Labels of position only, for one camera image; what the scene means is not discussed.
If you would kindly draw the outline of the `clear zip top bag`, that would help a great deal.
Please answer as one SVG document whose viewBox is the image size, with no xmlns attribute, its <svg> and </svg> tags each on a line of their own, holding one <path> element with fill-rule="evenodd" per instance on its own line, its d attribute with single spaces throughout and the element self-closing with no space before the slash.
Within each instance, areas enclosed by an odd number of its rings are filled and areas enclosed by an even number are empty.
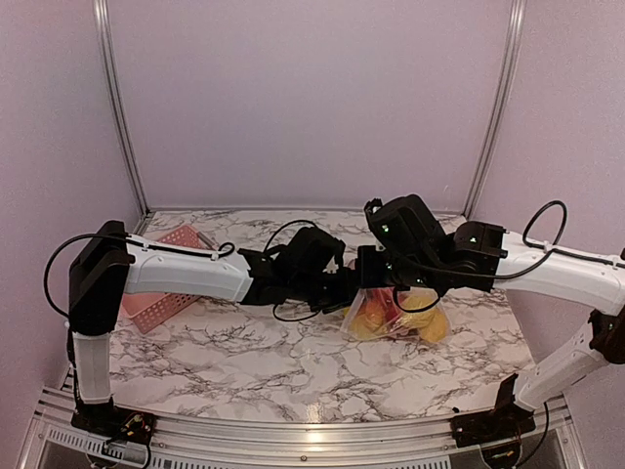
<svg viewBox="0 0 625 469">
<path fill-rule="evenodd" d="M 433 344 L 448 335 L 449 322 L 432 289 L 371 288 L 360 289 L 344 310 L 340 331 L 359 342 L 418 337 Z"/>
</svg>

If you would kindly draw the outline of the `yellow fake lemon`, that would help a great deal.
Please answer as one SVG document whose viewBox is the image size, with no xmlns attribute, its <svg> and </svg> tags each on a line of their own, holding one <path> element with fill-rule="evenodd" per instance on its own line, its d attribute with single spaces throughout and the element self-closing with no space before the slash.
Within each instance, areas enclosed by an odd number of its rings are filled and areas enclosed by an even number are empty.
<svg viewBox="0 0 625 469">
<path fill-rule="evenodd" d="M 358 315 L 351 322 L 348 332 L 353 339 L 358 341 L 381 338 L 387 332 L 385 319 L 379 315 Z"/>
</svg>

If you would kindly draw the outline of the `yellow fake banana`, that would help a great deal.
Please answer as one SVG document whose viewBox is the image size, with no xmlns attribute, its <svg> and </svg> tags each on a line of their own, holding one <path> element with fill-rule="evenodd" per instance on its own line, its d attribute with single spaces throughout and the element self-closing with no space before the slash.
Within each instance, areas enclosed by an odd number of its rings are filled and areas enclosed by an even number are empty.
<svg viewBox="0 0 625 469">
<path fill-rule="evenodd" d="M 423 309 L 436 300 L 431 293 L 412 292 L 401 301 L 401 307 L 406 310 Z M 402 326 L 410 331 L 416 330 L 418 335 L 428 343 L 442 341 L 448 334 L 448 320 L 439 304 L 432 306 L 421 313 L 403 313 Z"/>
</svg>

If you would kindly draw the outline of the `red fake dragon fruit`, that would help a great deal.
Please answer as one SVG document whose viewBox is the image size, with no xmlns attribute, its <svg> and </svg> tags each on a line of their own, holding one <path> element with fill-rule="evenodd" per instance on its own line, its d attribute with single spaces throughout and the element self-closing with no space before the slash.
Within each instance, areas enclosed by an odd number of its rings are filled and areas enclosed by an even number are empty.
<svg viewBox="0 0 625 469">
<path fill-rule="evenodd" d="M 394 290 L 392 288 L 379 288 L 376 290 L 377 301 L 385 301 L 388 305 L 385 324 L 395 323 L 403 314 L 403 310 L 396 305 Z"/>
</svg>

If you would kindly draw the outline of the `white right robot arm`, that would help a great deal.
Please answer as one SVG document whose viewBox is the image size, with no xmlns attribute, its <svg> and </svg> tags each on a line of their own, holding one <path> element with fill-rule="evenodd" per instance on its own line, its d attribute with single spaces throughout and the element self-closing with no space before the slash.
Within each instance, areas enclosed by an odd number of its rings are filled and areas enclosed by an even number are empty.
<svg viewBox="0 0 625 469">
<path fill-rule="evenodd" d="M 452 234 L 419 234 L 404 222 L 371 224 L 376 245 L 357 250 L 361 288 L 423 286 L 518 290 L 586 305 L 577 332 L 534 368 L 504 380 L 483 428 L 503 438 L 544 402 L 593 371 L 624 363 L 624 262 L 540 243 L 501 226 L 466 222 Z"/>
</svg>

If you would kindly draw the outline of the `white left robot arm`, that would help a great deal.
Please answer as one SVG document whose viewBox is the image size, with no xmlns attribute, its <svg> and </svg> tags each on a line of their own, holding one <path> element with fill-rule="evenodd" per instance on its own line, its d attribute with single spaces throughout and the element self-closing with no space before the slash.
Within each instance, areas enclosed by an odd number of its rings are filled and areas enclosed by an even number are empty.
<svg viewBox="0 0 625 469">
<path fill-rule="evenodd" d="M 345 267 L 345 244 L 316 228 L 298 230 L 286 245 L 264 251 L 194 249 L 124 232 L 109 221 L 69 268 L 69 329 L 84 416 L 104 435 L 122 428 L 110 403 L 109 335 L 125 294 L 174 293 L 248 306 L 305 303 L 330 313 L 350 305 L 357 274 Z"/>
</svg>

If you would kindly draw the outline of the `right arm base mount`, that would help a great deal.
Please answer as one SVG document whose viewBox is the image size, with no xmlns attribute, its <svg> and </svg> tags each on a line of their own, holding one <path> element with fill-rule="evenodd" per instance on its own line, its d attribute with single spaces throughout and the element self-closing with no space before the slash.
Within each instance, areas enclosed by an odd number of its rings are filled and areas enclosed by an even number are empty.
<svg viewBox="0 0 625 469">
<path fill-rule="evenodd" d="M 450 419 L 452 438 L 458 448 L 519 438 L 536 429 L 534 411 L 516 402 L 514 386 L 518 378 L 514 373 L 501 382 L 492 409 L 457 414 Z"/>
</svg>

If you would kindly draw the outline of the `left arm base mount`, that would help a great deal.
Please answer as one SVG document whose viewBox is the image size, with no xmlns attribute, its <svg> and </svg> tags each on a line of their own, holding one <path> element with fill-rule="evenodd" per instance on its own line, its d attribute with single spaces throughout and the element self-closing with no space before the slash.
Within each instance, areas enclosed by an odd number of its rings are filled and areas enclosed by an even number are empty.
<svg viewBox="0 0 625 469">
<path fill-rule="evenodd" d="M 106 437 L 109 443 L 150 443 L 156 416 L 152 413 L 117 406 L 113 399 L 107 403 L 89 405 L 76 400 L 71 418 L 74 428 Z"/>
</svg>

